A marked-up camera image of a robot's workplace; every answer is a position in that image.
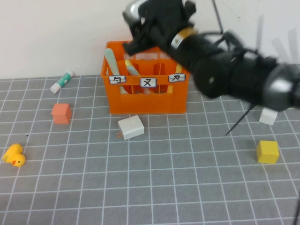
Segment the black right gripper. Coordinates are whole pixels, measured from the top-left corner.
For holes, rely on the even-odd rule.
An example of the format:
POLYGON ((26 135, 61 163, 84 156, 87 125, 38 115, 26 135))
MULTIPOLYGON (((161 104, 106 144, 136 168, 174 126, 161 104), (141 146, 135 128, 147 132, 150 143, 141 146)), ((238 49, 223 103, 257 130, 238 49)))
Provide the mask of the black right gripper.
POLYGON ((123 48, 129 55, 135 55, 154 47, 166 47, 182 29, 193 27, 189 21, 196 12, 195 3, 187 0, 148 0, 138 8, 144 24, 133 36, 133 41, 124 42, 123 48))

